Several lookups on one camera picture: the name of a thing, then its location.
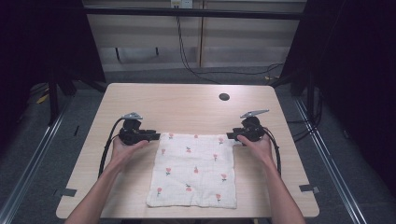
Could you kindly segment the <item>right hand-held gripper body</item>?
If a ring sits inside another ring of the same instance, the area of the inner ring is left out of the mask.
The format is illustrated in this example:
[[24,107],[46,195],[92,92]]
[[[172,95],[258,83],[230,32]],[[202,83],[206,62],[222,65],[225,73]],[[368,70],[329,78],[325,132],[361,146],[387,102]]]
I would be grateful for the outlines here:
[[241,115],[242,128],[235,128],[234,134],[243,135],[251,142],[259,141],[266,134],[266,130],[257,116],[266,112],[268,112],[268,109],[248,111]]

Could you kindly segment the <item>person's right hand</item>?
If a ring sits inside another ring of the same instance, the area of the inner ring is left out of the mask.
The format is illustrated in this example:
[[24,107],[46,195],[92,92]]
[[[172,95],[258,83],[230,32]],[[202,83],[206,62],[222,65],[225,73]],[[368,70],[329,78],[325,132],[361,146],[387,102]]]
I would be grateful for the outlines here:
[[250,148],[252,154],[264,165],[265,168],[276,168],[272,155],[272,144],[268,135],[264,135],[259,141],[251,142],[243,135],[237,139]]

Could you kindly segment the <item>grey tape strip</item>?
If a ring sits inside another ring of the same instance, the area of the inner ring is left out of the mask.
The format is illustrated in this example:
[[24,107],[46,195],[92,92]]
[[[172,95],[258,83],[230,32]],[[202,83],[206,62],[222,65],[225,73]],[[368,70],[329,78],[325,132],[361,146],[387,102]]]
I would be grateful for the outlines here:
[[76,193],[77,191],[75,189],[56,189],[53,192],[53,195],[57,197],[62,197],[62,196],[74,197]]
[[300,188],[301,192],[312,191],[314,194],[320,192],[319,187],[313,187],[313,186],[311,186],[309,184],[308,185],[300,185],[299,188]]

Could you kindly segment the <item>silver floor rail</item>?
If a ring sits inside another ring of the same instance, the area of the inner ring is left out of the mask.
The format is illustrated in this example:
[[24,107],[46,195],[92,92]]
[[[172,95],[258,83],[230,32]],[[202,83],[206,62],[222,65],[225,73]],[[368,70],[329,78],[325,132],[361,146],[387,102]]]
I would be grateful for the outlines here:
[[28,100],[0,154],[0,224],[10,224],[15,217],[73,97],[59,98],[59,113],[54,120],[50,120],[50,100],[42,104],[36,100],[35,96]]
[[310,138],[316,146],[318,154],[321,157],[352,222],[354,224],[368,224],[359,204],[356,201],[356,198],[352,194],[349,186],[347,185],[345,179],[340,173],[340,170],[332,157],[332,153],[329,151],[327,145],[325,144],[319,130],[308,119],[307,108],[304,105],[303,100],[301,98],[295,98],[294,102],[304,121],[304,125],[308,130]]

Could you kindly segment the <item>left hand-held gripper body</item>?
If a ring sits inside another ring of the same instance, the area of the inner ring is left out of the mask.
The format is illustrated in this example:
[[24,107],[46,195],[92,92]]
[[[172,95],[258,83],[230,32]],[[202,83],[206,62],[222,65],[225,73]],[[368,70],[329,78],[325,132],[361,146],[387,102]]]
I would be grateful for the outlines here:
[[135,112],[122,117],[123,124],[119,132],[119,138],[124,145],[132,146],[147,137],[139,129],[142,117]]

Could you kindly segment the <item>white flower print cloth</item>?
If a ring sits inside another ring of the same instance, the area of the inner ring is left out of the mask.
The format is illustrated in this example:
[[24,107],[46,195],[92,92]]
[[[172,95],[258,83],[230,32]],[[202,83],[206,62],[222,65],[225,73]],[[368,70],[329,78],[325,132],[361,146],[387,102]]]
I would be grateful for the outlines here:
[[147,205],[235,209],[235,144],[224,134],[163,133]]

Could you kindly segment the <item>black horizontal metal bar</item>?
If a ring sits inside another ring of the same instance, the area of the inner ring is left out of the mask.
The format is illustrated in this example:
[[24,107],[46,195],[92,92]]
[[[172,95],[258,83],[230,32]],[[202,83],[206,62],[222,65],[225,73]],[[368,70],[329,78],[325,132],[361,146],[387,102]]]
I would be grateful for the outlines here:
[[215,9],[184,8],[140,8],[140,7],[85,7],[87,14],[95,15],[130,15],[130,16],[175,16],[200,18],[239,18],[268,20],[304,20],[309,15],[304,13],[267,12],[267,11],[232,11]]

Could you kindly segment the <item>black metal stand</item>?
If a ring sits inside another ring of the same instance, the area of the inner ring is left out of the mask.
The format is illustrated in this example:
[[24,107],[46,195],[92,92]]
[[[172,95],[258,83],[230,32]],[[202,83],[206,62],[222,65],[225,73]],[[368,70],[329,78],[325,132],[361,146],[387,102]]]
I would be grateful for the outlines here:
[[49,106],[49,126],[51,126],[59,115],[57,82],[54,77],[49,79]]

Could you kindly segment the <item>black curtain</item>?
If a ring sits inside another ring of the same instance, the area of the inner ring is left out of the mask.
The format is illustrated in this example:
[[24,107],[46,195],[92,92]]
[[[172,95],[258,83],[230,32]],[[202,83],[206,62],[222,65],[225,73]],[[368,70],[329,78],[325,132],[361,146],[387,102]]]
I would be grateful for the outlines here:
[[396,0],[306,0],[281,73],[318,87],[396,196]]
[[10,142],[30,89],[106,80],[82,0],[0,0],[0,147]]

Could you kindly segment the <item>person's left hand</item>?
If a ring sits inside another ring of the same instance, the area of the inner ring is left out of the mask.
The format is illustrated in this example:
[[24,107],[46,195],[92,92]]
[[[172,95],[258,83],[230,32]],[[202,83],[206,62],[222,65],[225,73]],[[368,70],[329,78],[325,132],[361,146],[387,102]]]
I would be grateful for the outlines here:
[[113,149],[109,167],[120,172],[133,158],[136,151],[146,147],[147,140],[142,140],[134,145],[125,145],[118,137],[113,140]]

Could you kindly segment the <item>white wall outlet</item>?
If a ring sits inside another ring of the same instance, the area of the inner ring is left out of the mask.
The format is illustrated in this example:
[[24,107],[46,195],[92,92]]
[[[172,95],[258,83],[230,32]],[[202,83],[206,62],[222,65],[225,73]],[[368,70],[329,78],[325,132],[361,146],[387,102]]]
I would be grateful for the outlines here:
[[170,0],[171,8],[193,8],[192,0]]

